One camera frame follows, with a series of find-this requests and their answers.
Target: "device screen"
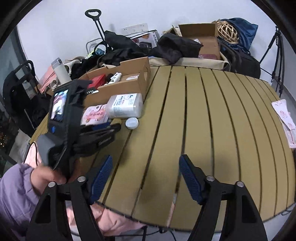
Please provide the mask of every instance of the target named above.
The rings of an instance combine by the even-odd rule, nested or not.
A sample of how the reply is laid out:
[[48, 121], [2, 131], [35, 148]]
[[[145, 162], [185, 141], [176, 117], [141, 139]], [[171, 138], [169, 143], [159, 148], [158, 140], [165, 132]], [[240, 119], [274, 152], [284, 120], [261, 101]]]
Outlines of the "device screen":
[[54, 121], [62, 121], [64, 115], [64, 108], [66, 104], [68, 90], [61, 91], [54, 95], [54, 102], [52, 104], [52, 112], [50, 119]]

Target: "hand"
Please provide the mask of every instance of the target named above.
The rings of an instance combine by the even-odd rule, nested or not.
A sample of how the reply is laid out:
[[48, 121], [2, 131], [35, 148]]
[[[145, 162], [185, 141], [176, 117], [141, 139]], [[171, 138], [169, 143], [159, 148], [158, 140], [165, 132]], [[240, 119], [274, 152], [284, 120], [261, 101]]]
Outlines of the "hand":
[[41, 195], [48, 183], [65, 184], [66, 178], [57, 170], [52, 170], [40, 163], [31, 173], [31, 183], [38, 195]]

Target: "person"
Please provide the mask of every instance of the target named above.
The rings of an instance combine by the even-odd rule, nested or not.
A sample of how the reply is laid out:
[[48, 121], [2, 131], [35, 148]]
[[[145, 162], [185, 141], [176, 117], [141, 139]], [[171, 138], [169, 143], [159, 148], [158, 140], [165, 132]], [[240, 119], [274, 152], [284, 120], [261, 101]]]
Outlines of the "person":
[[16, 164], [0, 179], [1, 221], [19, 240], [25, 240], [39, 197], [51, 181], [65, 184], [66, 178], [43, 164], [35, 169], [28, 164]]

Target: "pink and white package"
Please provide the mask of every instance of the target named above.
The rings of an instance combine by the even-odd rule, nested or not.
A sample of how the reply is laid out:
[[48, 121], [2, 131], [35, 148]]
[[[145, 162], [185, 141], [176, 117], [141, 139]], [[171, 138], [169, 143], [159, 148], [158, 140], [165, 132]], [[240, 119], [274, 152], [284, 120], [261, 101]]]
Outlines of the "pink and white package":
[[295, 149], [296, 148], [296, 126], [290, 116], [290, 113], [288, 112], [286, 100], [285, 99], [278, 100], [278, 101], [272, 102], [271, 105], [281, 120], [281, 124], [285, 131], [289, 147], [292, 149]]
[[108, 116], [105, 111], [106, 105], [90, 106], [84, 112], [81, 125], [99, 125], [108, 121]]

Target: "open cardboard box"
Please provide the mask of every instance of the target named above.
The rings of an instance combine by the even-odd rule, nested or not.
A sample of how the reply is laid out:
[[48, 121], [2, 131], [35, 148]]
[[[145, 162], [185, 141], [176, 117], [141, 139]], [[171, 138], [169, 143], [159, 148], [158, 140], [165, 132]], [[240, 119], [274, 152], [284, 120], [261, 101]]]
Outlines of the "open cardboard box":
[[[120, 62], [120, 66], [113, 68], [103, 67], [90, 72], [87, 72], [79, 79], [91, 80], [99, 75], [122, 73], [120, 81], [117, 83], [104, 85], [98, 87], [97, 93], [89, 94], [84, 100], [84, 106], [95, 106], [99, 104], [106, 104], [112, 95], [141, 93], [145, 98], [148, 79], [150, 76], [150, 65], [148, 57], [131, 59]], [[139, 75], [132, 80], [126, 80], [128, 77]]]
[[179, 29], [183, 37], [200, 41], [203, 47], [199, 54], [214, 54], [221, 60], [216, 23], [180, 24]]

